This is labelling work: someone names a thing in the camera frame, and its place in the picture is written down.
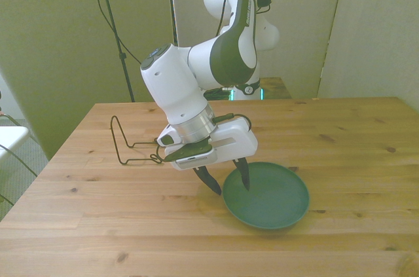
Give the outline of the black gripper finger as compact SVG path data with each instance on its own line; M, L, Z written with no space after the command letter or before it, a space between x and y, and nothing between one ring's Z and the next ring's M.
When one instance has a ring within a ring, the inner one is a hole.
M197 168L193 168L195 174L199 177L199 179L209 187L214 193L221 195L221 187L218 184L217 180L210 175L208 169L205 166L199 166Z
M249 165L247 163L247 160L245 157L234 159L233 160L234 165L240 172L242 183L245 187L245 189L248 191L250 187L250 178L249 178Z

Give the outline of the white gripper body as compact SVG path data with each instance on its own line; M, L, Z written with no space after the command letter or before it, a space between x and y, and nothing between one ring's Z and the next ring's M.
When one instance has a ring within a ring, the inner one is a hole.
M166 162L225 162L254 155L257 139L244 117L213 123L196 118L167 125L157 142Z

